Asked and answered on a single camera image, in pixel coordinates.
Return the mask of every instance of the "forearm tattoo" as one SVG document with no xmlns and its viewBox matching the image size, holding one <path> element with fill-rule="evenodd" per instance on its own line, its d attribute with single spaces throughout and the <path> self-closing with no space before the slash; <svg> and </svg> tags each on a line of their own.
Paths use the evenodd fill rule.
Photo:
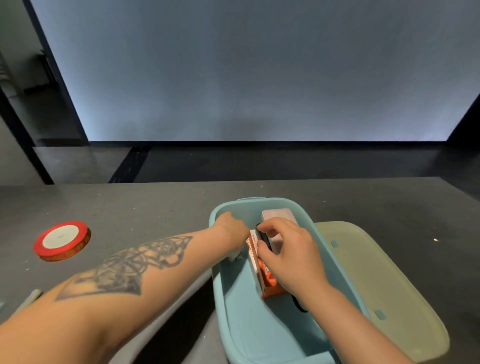
<svg viewBox="0 0 480 364">
<path fill-rule="evenodd" d="M 95 269 L 78 274 L 67 283 L 56 301 L 102 293 L 142 294 L 142 277 L 149 266 L 175 267 L 183 260 L 192 236 L 160 239 L 118 252 Z"/>
</svg>

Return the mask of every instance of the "person's right arm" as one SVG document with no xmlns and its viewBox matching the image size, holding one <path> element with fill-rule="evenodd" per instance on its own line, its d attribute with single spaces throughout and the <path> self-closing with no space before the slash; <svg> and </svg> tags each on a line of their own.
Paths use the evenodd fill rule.
<svg viewBox="0 0 480 364">
<path fill-rule="evenodd" d="M 258 255 L 282 285 L 307 307 L 345 364 L 412 364 L 413 362 L 377 329 L 336 288 L 328 283 L 317 244 L 297 224 L 272 218 L 258 225 L 269 236 L 280 233 L 279 255 L 264 242 Z"/>
</svg>

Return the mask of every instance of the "person's left arm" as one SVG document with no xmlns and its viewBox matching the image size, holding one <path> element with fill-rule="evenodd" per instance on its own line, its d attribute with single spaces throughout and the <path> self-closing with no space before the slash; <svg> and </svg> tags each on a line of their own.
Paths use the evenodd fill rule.
<svg viewBox="0 0 480 364">
<path fill-rule="evenodd" d="M 123 250 L 77 274 L 0 326 L 5 363 L 98 363 L 245 243 L 230 213 L 208 229 Z"/>
</svg>

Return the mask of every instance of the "black wire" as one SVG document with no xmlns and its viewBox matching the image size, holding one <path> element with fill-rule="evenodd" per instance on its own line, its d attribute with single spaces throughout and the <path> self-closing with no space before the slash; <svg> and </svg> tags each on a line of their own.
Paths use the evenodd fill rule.
<svg viewBox="0 0 480 364">
<path fill-rule="evenodd" d="M 294 295 L 292 295 L 292 299 L 293 299 L 293 303 L 294 303 L 295 306 L 299 309 L 300 312 L 303 312 L 303 313 L 308 312 L 308 311 L 305 310 L 302 306 L 300 306 L 299 301 L 297 300 L 297 298 L 296 298 Z"/>
</svg>

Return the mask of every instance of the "gray table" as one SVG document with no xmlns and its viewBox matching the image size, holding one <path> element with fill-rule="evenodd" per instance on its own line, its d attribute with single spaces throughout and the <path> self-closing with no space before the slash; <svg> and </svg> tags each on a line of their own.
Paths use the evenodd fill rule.
<svg viewBox="0 0 480 364">
<path fill-rule="evenodd" d="M 362 227 L 445 323 L 451 348 L 435 362 L 479 361 L 480 203 L 438 178 L 2 187 L 0 297 L 7 306 L 0 320 L 34 288 L 48 290 L 143 241 L 205 228 L 214 207 L 252 196 L 289 198 L 314 221 L 344 220 Z M 89 245 L 66 261 L 37 258 L 32 251 L 37 236 L 68 220 L 90 227 Z M 205 345 L 218 347 L 220 341 Z"/>
</svg>

